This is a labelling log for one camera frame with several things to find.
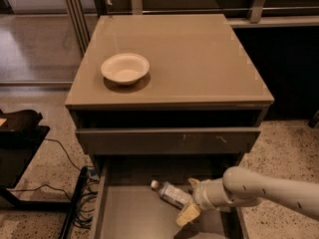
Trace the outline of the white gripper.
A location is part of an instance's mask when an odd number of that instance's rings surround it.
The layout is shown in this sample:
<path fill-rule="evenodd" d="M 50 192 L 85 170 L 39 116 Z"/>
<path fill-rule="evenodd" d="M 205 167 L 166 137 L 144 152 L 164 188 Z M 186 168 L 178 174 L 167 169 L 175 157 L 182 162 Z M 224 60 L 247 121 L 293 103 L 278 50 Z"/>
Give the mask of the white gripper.
<path fill-rule="evenodd" d="M 193 203 L 188 203 L 176 217 L 176 224 L 183 227 L 200 215 L 200 210 L 208 211 L 218 207 L 227 207 L 232 204 L 231 195 L 226 192 L 222 179 L 199 181 L 195 178 L 188 179 L 193 188 Z"/>

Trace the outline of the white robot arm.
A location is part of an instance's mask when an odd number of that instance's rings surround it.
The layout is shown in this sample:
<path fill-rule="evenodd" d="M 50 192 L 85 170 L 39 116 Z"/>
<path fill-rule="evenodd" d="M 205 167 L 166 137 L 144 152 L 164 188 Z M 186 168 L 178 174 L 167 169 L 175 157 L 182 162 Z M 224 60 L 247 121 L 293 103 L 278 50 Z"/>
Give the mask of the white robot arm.
<path fill-rule="evenodd" d="M 218 179 L 188 181 L 193 192 L 176 218 L 180 227 L 203 211 L 256 206 L 261 199 L 319 220 L 319 185 L 315 183 L 265 176 L 240 166 L 229 167 Z"/>

